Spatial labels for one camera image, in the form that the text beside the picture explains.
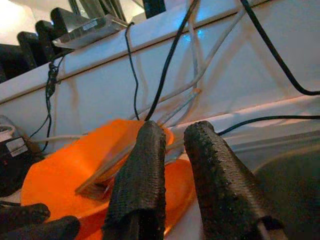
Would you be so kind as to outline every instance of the orange tray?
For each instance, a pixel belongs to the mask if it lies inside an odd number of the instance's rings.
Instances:
[[[51,211],[47,220],[76,216],[81,223],[77,239],[101,239],[101,227],[109,201],[75,195],[75,189],[102,164],[136,140],[143,121],[117,119],[67,145],[30,168],[21,191],[23,206],[44,203]],[[174,141],[165,129],[166,142]],[[165,168],[166,230],[168,233],[194,200],[196,193],[192,168],[178,160]]]

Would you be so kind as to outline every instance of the textured rubber grip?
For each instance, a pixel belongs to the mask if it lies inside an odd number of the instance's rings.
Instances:
[[[166,136],[155,122],[139,130],[136,144],[115,177],[104,239],[159,240],[165,230]]]
[[[271,217],[269,202],[255,176],[207,121],[190,125],[184,146],[191,161],[206,239],[248,239],[258,221],[281,225]]]

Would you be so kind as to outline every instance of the sticker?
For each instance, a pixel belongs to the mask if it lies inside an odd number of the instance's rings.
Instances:
[[[22,137],[15,139],[13,141],[7,142],[5,145],[10,151],[12,157],[18,156],[19,154],[22,154],[28,151],[28,148]]]
[[[87,31],[88,29],[91,29],[97,25],[98,25],[97,21],[93,21],[93,22],[90,22],[90,23],[84,25],[82,28],[83,28],[83,30]]]

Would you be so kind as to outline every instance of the sink basin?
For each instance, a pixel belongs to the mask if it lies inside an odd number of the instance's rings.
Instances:
[[[281,154],[254,171],[290,240],[320,233],[320,144]]]

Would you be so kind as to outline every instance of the label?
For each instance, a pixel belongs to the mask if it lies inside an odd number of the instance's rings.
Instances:
[[[13,141],[7,142],[5,145],[10,151],[12,157],[18,156],[19,154],[22,154],[28,151],[28,148],[22,137],[15,139]]]
[[[93,22],[90,22],[90,23],[84,25],[82,28],[83,28],[83,30],[87,31],[88,29],[91,29],[91,28],[93,28],[94,26],[97,26],[97,25],[98,25],[98,23],[95,20]]]

